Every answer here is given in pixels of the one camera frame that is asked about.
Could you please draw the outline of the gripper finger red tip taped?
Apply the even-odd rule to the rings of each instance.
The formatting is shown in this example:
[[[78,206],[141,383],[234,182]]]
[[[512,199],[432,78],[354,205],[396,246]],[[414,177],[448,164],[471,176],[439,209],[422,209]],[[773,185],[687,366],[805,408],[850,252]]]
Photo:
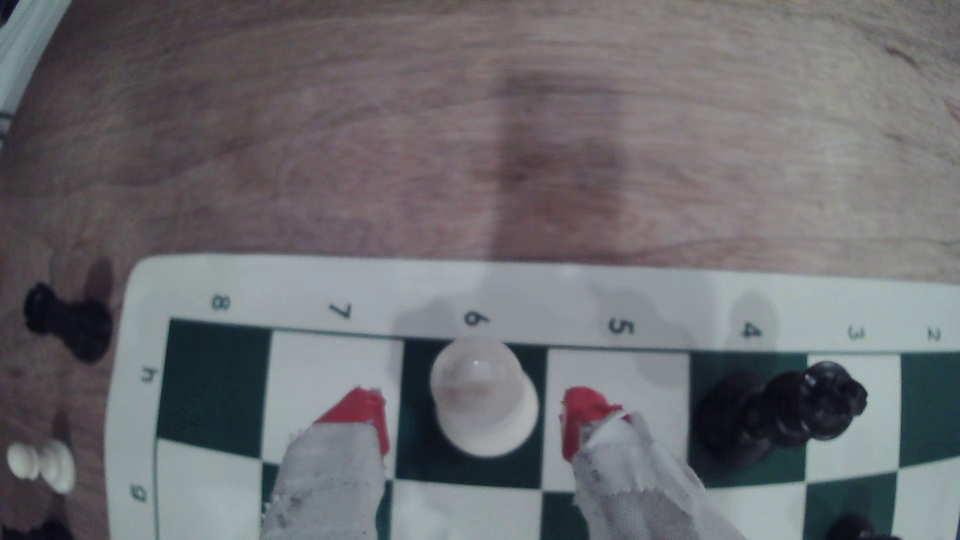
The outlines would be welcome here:
[[[744,539],[640,411],[590,387],[562,398],[561,453],[590,539]]]
[[[349,390],[289,444],[260,538],[378,539],[389,450],[381,391]]]

